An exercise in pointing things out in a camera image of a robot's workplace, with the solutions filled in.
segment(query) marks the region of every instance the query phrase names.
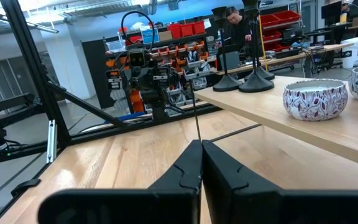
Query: gray floor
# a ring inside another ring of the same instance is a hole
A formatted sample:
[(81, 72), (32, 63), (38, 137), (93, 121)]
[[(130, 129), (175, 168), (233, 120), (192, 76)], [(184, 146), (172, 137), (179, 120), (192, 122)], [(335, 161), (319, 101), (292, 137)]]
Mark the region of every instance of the gray floor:
[[(303, 76), (299, 66), (294, 70), (284, 69), (277, 71), (276, 74), (293, 77)], [(350, 74), (350, 70), (338, 67), (323, 71), (318, 77), (347, 80)], [(98, 105), (96, 97), (87, 100), (87, 102), (95, 106)], [(89, 114), (87, 111), (71, 103), (60, 103), (60, 109), (66, 125), (70, 130), (70, 134), (78, 133), (85, 128), (104, 122), (101, 118)], [(106, 110), (106, 112), (113, 116), (124, 114), (124, 112), (117, 111), (114, 108)], [(8, 133), (7, 139), (19, 141), (22, 144), (44, 141), (46, 140), (48, 133), (47, 124), (48, 119), (46, 114), (35, 115), (8, 126), (6, 128)], [(11, 190), (21, 182), (33, 178), (33, 176), (45, 165), (45, 161), (46, 157), (42, 154), (0, 163), (0, 209), (2, 209), (2, 207), (12, 198), (10, 195)]]

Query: person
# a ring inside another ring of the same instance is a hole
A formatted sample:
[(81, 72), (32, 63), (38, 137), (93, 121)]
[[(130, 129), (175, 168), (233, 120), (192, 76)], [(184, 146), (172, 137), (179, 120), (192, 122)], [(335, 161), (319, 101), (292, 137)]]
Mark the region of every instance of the person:
[(225, 44), (238, 44), (241, 49), (247, 42), (252, 40), (248, 17), (241, 15), (235, 7), (226, 9), (228, 23), (224, 29), (223, 37), (228, 39)]

